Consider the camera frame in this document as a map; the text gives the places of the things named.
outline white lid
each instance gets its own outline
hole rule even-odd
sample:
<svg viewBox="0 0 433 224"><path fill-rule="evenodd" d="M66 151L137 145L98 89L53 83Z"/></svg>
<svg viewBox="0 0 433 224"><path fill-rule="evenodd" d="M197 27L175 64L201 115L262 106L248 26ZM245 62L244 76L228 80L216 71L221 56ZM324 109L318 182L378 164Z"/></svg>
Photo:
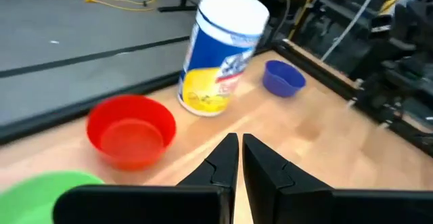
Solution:
<svg viewBox="0 0 433 224"><path fill-rule="evenodd" d="M201 0L199 9L214 24L243 35L261 35L269 18L257 0Z"/></svg>

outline cylindrical container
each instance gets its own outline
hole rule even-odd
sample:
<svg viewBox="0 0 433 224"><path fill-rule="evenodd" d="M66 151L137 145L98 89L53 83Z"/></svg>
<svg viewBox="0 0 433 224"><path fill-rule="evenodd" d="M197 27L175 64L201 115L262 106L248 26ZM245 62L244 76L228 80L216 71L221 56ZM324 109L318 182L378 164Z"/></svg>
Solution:
<svg viewBox="0 0 433 224"><path fill-rule="evenodd" d="M257 0L201 0L179 79L179 101L190 112L223 112L269 17Z"/></svg>

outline wooden table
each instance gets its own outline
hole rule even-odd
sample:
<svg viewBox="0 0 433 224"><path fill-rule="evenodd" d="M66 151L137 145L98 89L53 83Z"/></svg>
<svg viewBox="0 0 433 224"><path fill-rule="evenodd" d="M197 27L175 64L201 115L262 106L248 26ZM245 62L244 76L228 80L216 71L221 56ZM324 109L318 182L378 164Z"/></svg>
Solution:
<svg viewBox="0 0 433 224"><path fill-rule="evenodd" d="M273 51L256 56L247 68L229 109L220 116L194 116L181 107L176 87L150 97L177 121L178 133L163 159L148 170L125 173L101 162L85 135L86 118L0 148L0 189L23 178L75 169L106 183L175 185L193 171L229 132L253 133L288 160L333 187L433 189L433 159L394 133L379 128L305 74L307 86L293 98L271 95L261 85L267 60L284 60ZM242 164L237 180L235 222L252 223Z"/></svg>

